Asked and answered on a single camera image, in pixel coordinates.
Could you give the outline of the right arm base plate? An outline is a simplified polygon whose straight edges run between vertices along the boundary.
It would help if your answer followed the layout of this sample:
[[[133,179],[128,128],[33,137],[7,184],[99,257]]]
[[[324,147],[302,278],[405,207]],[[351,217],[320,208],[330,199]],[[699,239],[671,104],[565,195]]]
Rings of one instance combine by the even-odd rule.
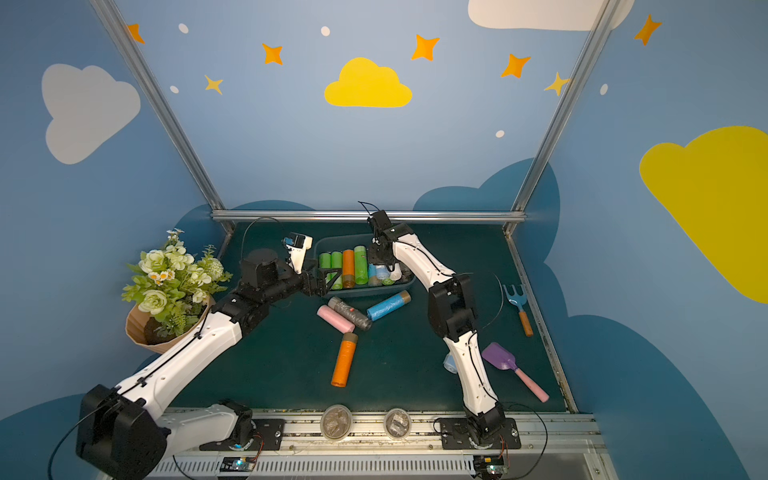
[[[501,450],[521,448],[521,438],[514,419],[507,418],[494,432],[484,434],[470,425],[467,418],[440,417],[433,422],[444,450]]]

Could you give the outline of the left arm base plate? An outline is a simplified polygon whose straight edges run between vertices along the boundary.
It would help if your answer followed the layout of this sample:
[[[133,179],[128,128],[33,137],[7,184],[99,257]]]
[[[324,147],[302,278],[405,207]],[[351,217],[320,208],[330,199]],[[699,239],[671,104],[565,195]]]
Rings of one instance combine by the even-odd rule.
[[[227,439],[202,444],[200,451],[263,452],[280,449],[285,428],[283,419],[256,418],[249,427],[237,427]]]

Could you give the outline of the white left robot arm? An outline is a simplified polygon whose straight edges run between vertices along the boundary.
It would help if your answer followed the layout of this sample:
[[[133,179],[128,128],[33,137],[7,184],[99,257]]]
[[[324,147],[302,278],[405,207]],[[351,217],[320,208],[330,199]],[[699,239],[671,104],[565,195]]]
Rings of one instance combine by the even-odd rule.
[[[236,288],[205,316],[191,337],[118,385],[97,385],[82,399],[76,455],[114,479],[143,479],[166,457],[208,443],[244,450],[255,437],[250,408],[224,400],[202,410],[166,415],[178,394],[210,363],[249,335],[271,306],[295,293],[327,294],[335,269],[300,270],[271,249],[241,262]]]

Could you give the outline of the blue bag roll gold end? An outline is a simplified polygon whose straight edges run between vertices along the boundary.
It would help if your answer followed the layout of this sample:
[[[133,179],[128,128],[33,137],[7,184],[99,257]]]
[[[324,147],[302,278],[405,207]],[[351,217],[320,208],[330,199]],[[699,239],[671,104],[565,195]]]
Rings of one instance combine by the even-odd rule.
[[[368,286],[379,287],[381,286],[381,280],[377,276],[377,267],[374,264],[368,265]]]

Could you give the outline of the orange bag roll gold end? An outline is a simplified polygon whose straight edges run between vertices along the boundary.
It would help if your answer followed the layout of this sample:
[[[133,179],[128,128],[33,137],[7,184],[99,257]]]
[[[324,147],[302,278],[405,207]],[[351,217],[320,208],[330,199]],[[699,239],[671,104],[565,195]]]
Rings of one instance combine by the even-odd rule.
[[[344,250],[342,252],[342,288],[352,289],[356,285],[355,280],[355,257],[353,250]]]

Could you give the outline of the light green bag roll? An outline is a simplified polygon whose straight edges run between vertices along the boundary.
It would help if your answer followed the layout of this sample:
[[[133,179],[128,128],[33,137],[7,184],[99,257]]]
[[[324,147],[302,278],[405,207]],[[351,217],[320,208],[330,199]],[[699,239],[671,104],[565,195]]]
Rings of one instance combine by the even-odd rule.
[[[332,290],[341,290],[342,286],[342,268],[343,268],[343,254],[341,251],[333,251],[331,253],[331,268],[333,269],[334,282],[331,286]]]

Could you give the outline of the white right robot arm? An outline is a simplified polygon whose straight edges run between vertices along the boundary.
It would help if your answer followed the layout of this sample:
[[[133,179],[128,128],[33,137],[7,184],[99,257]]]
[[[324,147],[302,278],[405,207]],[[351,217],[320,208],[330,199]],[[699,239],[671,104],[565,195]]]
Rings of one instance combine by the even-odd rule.
[[[491,387],[478,345],[475,290],[467,274],[442,264],[406,224],[394,224],[379,210],[368,216],[376,259],[388,267],[404,264],[428,293],[428,320],[449,349],[458,370],[468,432],[477,446],[491,445],[506,424],[504,408]]]

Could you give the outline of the green bag roll red label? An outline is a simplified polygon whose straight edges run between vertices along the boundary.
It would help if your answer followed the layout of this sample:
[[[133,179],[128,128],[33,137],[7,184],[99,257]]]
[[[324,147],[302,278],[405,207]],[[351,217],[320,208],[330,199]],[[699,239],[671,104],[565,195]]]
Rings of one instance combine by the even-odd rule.
[[[354,247],[353,251],[354,251],[354,257],[355,257],[356,285],[367,285],[368,284],[367,249],[363,245],[358,245]]]

